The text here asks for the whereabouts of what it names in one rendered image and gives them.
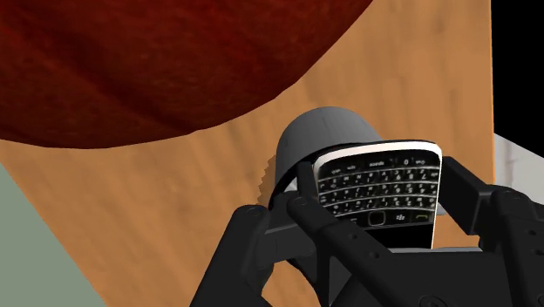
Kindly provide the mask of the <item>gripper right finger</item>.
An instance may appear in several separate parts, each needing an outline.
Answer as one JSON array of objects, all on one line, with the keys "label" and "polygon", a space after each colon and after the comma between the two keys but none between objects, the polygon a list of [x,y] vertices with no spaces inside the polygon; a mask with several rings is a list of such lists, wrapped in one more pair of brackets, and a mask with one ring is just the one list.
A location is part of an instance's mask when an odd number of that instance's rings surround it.
[{"label": "gripper right finger", "polygon": [[485,252],[504,261],[513,307],[544,307],[544,205],[486,184],[454,158],[442,160],[439,204]]}]

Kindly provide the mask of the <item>black keypad phone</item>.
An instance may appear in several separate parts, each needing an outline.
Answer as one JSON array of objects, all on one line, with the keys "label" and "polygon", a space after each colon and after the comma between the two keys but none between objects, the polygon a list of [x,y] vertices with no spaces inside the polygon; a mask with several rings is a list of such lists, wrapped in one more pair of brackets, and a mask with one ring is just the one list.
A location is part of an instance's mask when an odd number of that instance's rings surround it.
[{"label": "black keypad phone", "polygon": [[430,141],[335,149],[313,165],[319,203],[390,249],[433,244],[442,150]]}]

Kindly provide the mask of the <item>grey cylindrical cup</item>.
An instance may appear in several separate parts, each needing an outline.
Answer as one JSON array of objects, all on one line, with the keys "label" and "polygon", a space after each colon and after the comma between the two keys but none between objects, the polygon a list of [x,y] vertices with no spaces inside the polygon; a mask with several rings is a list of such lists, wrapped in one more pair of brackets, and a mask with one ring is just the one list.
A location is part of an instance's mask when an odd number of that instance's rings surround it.
[{"label": "grey cylindrical cup", "polygon": [[335,149],[369,145],[384,140],[371,125],[348,109],[319,107],[295,118],[283,131],[275,154],[275,193],[297,189],[296,164],[312,166],[318,157]]}]

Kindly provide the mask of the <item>large dark red round object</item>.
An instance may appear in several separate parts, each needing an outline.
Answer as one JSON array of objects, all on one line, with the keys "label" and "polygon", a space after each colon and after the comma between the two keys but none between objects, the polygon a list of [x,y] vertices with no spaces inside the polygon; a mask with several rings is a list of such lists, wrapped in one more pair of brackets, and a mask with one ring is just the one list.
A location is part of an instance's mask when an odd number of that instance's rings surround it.
[{"label": "large dark red round object", "polygon": [[0,0],[0,140],[107,148],[276,98],[372,0]]}]

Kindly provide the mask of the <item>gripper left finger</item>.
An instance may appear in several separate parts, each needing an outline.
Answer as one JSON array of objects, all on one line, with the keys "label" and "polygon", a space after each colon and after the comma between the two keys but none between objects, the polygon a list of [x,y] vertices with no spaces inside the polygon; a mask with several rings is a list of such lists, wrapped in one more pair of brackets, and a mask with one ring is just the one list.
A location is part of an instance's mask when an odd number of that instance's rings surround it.
[{"label": "gripper left finger", "polygon": [[317,202],[309,162],[296,164],[298,189],[272,209],[236,209],[189,307],[273,307],[262,290],[276,263],[296,260],[321,307],[393,307],[379,265],[391,252]]}]

